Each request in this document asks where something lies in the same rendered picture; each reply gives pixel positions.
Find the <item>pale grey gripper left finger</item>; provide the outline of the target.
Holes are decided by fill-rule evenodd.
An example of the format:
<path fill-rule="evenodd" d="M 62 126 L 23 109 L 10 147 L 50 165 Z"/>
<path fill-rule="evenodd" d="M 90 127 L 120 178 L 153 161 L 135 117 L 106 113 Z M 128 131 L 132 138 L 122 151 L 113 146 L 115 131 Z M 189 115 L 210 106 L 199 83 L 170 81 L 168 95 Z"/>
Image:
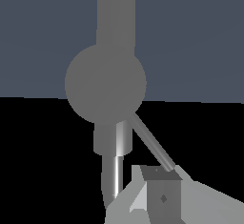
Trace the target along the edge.
<path fill-rule="evenodd" d="M 132 165 L 132 181 L 106 210 L 105 224 L 149 224 L 147 184 L 138 165 Z"/>

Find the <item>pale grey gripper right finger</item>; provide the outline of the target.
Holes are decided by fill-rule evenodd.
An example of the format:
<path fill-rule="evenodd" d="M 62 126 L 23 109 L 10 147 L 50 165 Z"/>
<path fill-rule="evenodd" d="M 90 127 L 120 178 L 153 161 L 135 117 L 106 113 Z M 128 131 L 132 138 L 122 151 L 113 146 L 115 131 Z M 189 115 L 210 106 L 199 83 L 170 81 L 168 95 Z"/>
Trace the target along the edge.
<path fill-rule="evenodd" d="M 193 181 L 179 166 L 141 166 L 151 224 L 244 224 L 244 203 Z"/>

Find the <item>thin grey faucet handle rod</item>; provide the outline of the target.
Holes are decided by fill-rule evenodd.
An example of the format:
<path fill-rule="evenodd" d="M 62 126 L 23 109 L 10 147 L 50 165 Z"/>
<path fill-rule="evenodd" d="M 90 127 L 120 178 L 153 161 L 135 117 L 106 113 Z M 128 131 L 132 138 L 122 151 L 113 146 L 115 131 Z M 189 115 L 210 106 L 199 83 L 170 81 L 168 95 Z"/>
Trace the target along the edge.
<path fill-rule="evenodd" d="M 146 125 L 142 122 L 140 117 L 134 113 L 128 122 L 131 124 L 132 128 L 136 134 L 141 138 L 156 160 L 164 168 L 166 172 L 171 172 L 175 168 L 175 163 L 169 157 L 167 152 L 162 148 L 159 142 L 155 139 L 153 134 L 149 131 Z"/>

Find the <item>grey faucet body with ball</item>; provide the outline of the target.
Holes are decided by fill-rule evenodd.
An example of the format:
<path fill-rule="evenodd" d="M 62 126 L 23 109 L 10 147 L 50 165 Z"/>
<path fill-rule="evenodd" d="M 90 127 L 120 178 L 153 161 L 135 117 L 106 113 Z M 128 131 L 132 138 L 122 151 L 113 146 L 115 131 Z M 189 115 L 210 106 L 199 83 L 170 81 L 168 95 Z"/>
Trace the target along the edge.
<path fill-rule="evenodd" d="M 102 156 L 106 206 L 123 191 L 123 157 L 132 151 L 129 118 L 146 93 L 135 48 L 135 0 L 97 0 L 96 44 L 71 61 L 65 91 L 73 110 L 94 124 L 93 150 Z"/>

